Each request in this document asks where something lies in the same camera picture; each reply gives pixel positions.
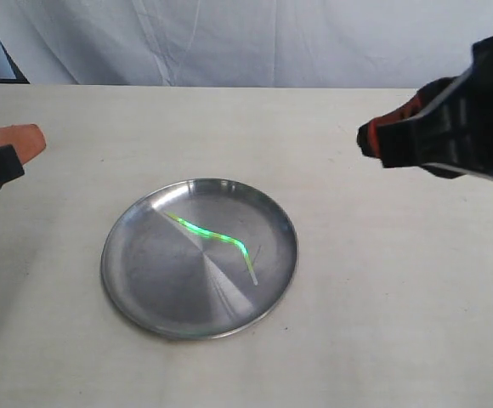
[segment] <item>white backdrop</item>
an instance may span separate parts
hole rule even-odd
[[[489,0],[0,0],[32,82],[418,87],[490,35]]]

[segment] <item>metal plate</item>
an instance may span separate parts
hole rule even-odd
[[[255,279],[231,238],[248,250]],[[288,288],[297,256],[292,222],[273,200],[245,184],[200,178],[133,204],[107,238],[101,274],[114,304],[145,329],[214,338],[264,317]]]

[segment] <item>green light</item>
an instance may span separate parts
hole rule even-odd
[[[222,242],[227,242],[238,247],[243,255],[243,258],[245,259],[246,267],[248,268],[248,272],[250,273],[250,276],[252,278],[252,283],[254,283],[254,285],[256,286],[258,285],[258,279],[256,278],[256,274],[254,273],[254,267],[252,266],[252,261],[250,259],[250,255],[248,255],[248,250],[245,244],[230,236],[219,234],[218,232],[212,232],[208,229],[203,229],[201,227],[198,227],[197,225],[193,225],[192,223],[186,221],[184,218],[178,217],[175,214],[166,212],[166,215],[170,219],[184,226],[188,231],[193,232],[194,234],[205,236],[207,238],[212,238],[214,240]]]

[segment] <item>white table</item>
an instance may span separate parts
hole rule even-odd
[[[382,170],[357,127],[412,91],[0,86],[48,149],[0,193],[0,407],[493,406],[493,183]],[[297,278],[251,329],[169,343],[99,282],[139,197],[214,176],[275,198]]]

